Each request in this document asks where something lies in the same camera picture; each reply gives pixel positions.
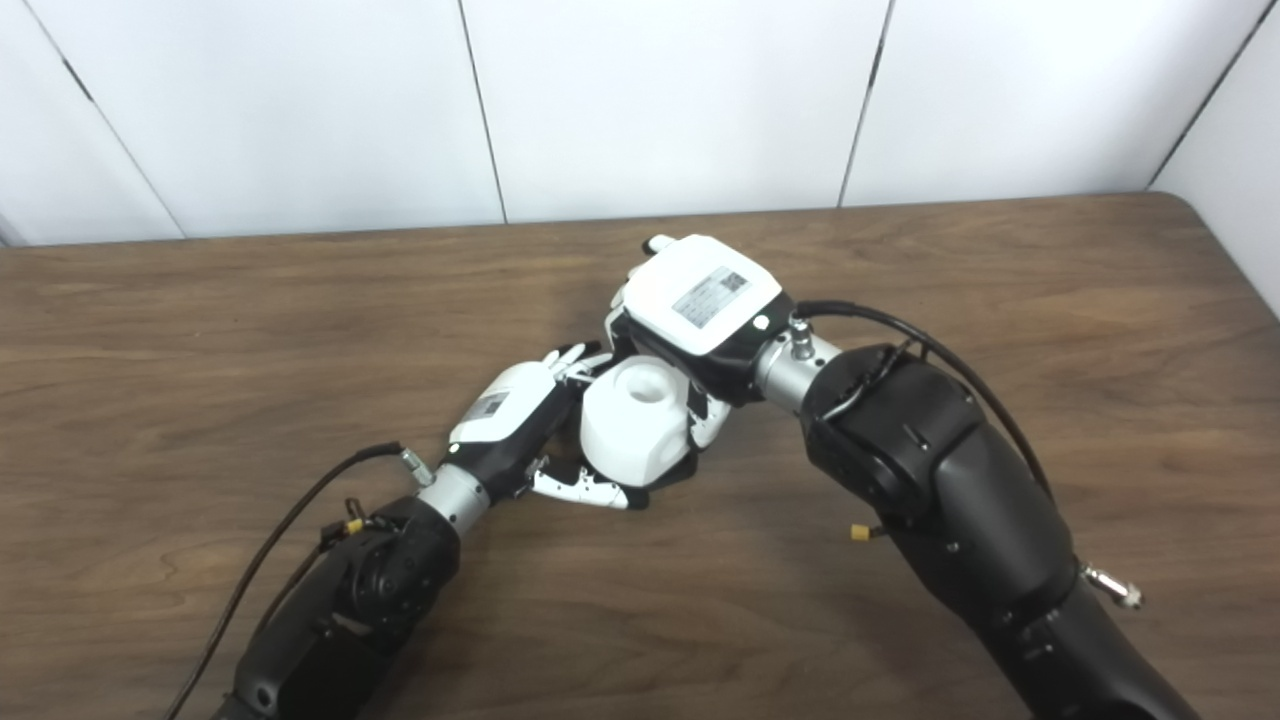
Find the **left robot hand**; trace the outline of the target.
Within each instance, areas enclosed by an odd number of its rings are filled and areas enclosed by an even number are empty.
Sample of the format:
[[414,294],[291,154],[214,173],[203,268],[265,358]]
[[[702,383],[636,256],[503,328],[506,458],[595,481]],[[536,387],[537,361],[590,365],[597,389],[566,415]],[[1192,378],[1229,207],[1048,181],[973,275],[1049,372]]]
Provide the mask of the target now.
[[588,341],[509,366],[454,425],[439,468],[467,473],[492,503],[532,491],[571,503],[646,509],[648,492],[607,479],[585,457],[547,452],[579,418],[585,391],[613,365],[600,342]]

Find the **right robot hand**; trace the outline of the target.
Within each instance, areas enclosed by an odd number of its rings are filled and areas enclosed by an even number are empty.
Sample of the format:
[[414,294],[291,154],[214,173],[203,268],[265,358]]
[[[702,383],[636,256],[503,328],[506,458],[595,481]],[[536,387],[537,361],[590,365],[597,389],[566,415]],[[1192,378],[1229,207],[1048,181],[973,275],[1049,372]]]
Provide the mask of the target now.
[[687,389],[687,437],[708,448],[732,409],[760,402],[756,361],[785,328],[795,302],[760,264],[710,236],[659,234],[611,300],[604,329],[612,354],[671,365]]

